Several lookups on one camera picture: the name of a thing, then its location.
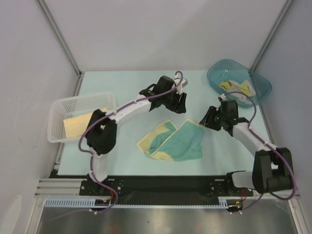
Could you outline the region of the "teal plastic basin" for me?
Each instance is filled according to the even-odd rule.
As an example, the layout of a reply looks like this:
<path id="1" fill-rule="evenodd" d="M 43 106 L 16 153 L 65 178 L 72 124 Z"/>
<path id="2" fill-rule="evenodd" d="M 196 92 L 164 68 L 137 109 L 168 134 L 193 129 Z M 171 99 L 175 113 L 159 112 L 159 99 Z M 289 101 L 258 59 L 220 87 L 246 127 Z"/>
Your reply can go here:
<path id="1" fill-rule="evenodd" d="M 217 91 L 219 94 L 226 94 L 227 92 L 219 87 L 219 84 L 226 80 L 234 80 L 238 83 L 242 83 L 247 80 L 254 88 L 256 95 L 254 97 L 249 97 L 245 95 L 252 103 L 259 105 L 263 102 L 272 91 L 271 83 L 258 73 L 250 70 L 244 65 L 232 60 L 232 59 L 222 59 L 215 63 L 207 72 L 207 79 L 210 86 Z M 229 93 L 228 97 L 236 100 L 238 105 L 249 108 L 253 107 L 253 104 L 245 104 L 239 101 L 236 97 Z"/>

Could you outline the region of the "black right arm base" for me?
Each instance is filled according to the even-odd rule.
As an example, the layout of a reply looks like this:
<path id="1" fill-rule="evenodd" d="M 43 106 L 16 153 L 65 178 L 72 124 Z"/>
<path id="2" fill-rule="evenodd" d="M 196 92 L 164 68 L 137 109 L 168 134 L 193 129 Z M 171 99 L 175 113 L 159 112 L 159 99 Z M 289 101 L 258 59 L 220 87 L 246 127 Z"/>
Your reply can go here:
<path id="1" fill-rule="evenodd" d="M 239 197 L 251 197 L 253 196 L 253 190 L 246 187 L 237 187 L 234 185 L 232 175 L 239 171 L 229 172 L 223 176 L 217 176 L 209 183 L 210 195 L 215 196 L 239 196 Z"/>

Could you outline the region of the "white perforated plastic basket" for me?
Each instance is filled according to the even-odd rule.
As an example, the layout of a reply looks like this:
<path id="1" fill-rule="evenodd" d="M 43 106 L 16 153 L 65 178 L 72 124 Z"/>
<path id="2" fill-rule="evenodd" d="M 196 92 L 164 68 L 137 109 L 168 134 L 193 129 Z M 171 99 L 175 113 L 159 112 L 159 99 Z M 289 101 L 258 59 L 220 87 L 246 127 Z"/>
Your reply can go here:
<path id="1" fill-rule="evenodd" d="M 78 137 L 74 139 L 66 138 L 63 124 L 65 119 L 94 112 L 97 109 L 107 112 L 116 108 L 116 99 L 112 92 L 58 99 L 51 105 L 47 127 L 47 139 L 51 143 L 78 142 L 80 139 Z"/>

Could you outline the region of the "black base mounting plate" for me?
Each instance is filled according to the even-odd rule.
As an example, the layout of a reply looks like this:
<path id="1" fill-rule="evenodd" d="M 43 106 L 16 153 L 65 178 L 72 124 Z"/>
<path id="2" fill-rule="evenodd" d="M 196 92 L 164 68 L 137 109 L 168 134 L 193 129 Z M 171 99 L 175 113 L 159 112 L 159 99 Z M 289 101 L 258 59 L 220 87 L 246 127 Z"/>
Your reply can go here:
<path id="1" fill-rule="evenodd" d="M 117 192 L 118 205 L 208 206 L 218 205 L 221 197 L 253 196 L 225 175 L 110 175 L 103 184 Z"/>

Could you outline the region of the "right rear aluminium post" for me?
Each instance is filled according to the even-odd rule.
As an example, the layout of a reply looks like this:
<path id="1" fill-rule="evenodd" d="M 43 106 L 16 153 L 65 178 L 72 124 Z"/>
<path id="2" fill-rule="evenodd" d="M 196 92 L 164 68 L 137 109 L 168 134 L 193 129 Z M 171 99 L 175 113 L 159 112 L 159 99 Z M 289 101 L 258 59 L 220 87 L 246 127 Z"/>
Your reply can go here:
<path id="1" fill-rule="evenodd" d="M 294 0 L 286 0 L 278 13 L 271 29 L 269 30 L 268 35 L 266 36 L 264 43 L 262 44 L 259 52 L 257 53 L 250 69 L 252 71 L 255 71 L 256 68 L 258 67 L 259 63 L 261 62 L 262 58 L 264 57 L 266 51 L 268 50 L 271 42 L 273 41 L 275 34 L 277 33 L 279 27 L 283 23 L 285 17 L 287 16 L 288 12 L 290 11 L 292 5 L 294 3 Z"/>

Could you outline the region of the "aluminium post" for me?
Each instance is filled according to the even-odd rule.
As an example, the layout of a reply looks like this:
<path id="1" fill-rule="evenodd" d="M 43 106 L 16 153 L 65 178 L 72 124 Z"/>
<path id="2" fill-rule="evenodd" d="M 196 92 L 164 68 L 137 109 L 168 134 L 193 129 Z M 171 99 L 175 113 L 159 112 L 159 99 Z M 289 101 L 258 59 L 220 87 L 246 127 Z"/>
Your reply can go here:
<path id="1" fill-rule="evenodd" d="M 56 22 L 56 20 L 54 19 L 54 16 L 52 15 L 46 1 L 44 0 L 35 0 L 36 4 L 38 5 L 39 9 L 41 10 L 43 16 L 45 17 L 48 26 L 50 27 L 53 35 L 55 36 L 57 42 L 59 43 L 62 51 L 64 52 L 66 58 L 68 59 L 71 67 L 73 68 L 73 70 L 75 71 L 76 75 L 78 77 L 81 76 L 82 72 L 78 67 L 78 64 L 76 62 L 76 60 L 74 59 L 74 56 Z"/>
<path id="2" fill-rule="evenodd" d="M 266 51 L 268 50 L 271 42 L 273 41 L 275 34 L 277 33 L 279 27 L 283 23 L 285 17 L 287 16 L 288 12 L 290 11 L 292 5 L 294 3 L 294 0 L 286 0 L 278 13 L 271 29 L 269 30 L 268 35 L 266 36 L 264 43 L 262 44 L 259 52 L 257 53 L 250 69 L 252 71 L 255 71 L 256 68 L 258 67 L 259 63 L 261 62 L 262 58 L 264 57 Z"/>

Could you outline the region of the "aluminium front frame rail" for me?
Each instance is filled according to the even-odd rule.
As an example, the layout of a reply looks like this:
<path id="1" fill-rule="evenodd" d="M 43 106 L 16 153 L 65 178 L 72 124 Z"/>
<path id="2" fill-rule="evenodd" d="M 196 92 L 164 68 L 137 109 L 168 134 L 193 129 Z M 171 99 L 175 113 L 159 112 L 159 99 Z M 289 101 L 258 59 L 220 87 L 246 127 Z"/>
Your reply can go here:
<path id="1" fill-rule="evenodd" d="M 209 183 L 217 176 L 111 176 L 123 181 L 119 195 L 131 192 L 195 192 L 210 195 Z M 45 178 L 39 181 L 35 195 L 79 196 L 81 182 L 85 178 Z"/>

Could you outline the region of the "left rear aluminium post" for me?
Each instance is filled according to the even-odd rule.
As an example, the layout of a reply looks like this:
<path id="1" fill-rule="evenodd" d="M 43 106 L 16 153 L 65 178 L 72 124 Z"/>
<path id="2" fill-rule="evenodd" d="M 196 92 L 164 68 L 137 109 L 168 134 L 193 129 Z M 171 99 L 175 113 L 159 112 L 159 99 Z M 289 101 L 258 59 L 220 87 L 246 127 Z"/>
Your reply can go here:
<path id="1" fill-rule="evenodd" d="M 55 36 L 57 42 L 59 43 L 62 51 L 64 52 L 66 58 L 68 59 L 71 67 L 73 68 L 73 70 L 75 71 L 76 75 L 78 77 L 81 76 L 82 72 L 78 67 L 78 64 L 76 62 L 76 60 L 74 59 L 74 56 L 56 22 L 56 20 L 54 19 L 54 16 L 52 15 L 46 1 L 44 0 L 35 0 L 36 4 L 38 5 L 39 9 L 41 10 L 43 16 L 45 17 L 48 26 L 50 27 L 53 35 Z"/>

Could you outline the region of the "grey yellow towel in basin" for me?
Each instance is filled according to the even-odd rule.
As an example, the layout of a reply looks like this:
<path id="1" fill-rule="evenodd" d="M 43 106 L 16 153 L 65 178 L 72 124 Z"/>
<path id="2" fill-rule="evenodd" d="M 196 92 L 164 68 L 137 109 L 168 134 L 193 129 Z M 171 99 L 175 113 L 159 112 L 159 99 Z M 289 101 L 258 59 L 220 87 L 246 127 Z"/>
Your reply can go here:
<path id="1" fill-rule="evenodd" d="M 232 93 L 232 95 L 245 104 L 252 103 L 245 95 L 249 96 L 250 98 L 256 95 L 254 88 L 247 80 L 243 81 L 242 83 L 238 83 L 234 80 L 226 80 L 221 82 L 219 87 L 225 90 L 227 93 L 235 92 Z"/>

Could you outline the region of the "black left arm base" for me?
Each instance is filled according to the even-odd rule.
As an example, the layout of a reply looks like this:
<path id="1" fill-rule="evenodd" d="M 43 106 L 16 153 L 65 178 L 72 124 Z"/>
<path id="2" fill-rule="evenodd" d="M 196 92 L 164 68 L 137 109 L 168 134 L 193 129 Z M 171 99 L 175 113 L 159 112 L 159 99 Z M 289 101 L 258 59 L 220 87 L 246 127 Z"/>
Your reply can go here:
<path id="1" fill-rule="evenodd" d="M 114 177 L 107 177 L 103 182 L 104 185 L 114 189 L 118 194 L 123 189 L 123 181 Z M 102 185 L 94 182 L 89 175 L 81 182 L 79 195 L 81 196 L 108 196 L 111 191 Z"/>

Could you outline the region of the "green towel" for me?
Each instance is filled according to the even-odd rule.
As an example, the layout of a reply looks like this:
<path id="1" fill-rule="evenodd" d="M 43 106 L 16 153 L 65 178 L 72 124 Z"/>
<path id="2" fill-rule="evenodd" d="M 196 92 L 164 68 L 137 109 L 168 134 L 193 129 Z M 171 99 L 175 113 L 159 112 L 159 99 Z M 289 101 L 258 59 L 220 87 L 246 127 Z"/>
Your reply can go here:
<path id="1" fill-rule="evenodd" d="M 165 161 L 187 161 L 203 157 L 203 128 L 187 119 L 179 127 L 164 121 L 140 139 L 137 147 L 149 157 Z"/>

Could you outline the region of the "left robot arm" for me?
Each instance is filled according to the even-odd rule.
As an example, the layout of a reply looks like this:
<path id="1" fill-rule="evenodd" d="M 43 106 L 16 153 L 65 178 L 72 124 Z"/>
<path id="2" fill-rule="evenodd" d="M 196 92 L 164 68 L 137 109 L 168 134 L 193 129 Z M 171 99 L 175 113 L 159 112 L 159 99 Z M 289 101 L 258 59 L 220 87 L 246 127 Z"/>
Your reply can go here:
<path id="1" fill-rule="evenodd" d="M 156 84 L 148 86 L 130 102 L 111 111 L 95 110 L 85 132 L 82 134 L 78 148 L 91 154 L 89 177 L 92 179 L 90 189 L 97 195 L 107 191 L 108 153 L 116 145 L 117 129 L 136 116 L 150 112 L 160 106 L 177 113 L 186 112 L 186 96 L 182 92 L 187 79 L 181 71 L 176 71 L 175 78 L 161 76 Z"/>

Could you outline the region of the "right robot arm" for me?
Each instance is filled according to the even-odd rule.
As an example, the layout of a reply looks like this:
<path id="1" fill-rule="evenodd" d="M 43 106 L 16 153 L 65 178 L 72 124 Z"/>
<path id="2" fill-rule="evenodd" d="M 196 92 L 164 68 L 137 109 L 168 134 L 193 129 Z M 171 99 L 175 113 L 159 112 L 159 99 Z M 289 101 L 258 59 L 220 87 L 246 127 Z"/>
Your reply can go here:
<path id="1" fill-rule="evenodd" d="M 230 180 L 225 182 L 224 189 L 228 195 L 235 196 L 242 188 L 260 194 L 294 189 L 290 150 L 263 140 L 251 128 L 249 120 L 239 117 L 235 100 L 222 100 L 219 107 L 210 106 L 200 125 L 215 131 L 226 131 L 254 156 L 252 171 L 227 173 Z"/>

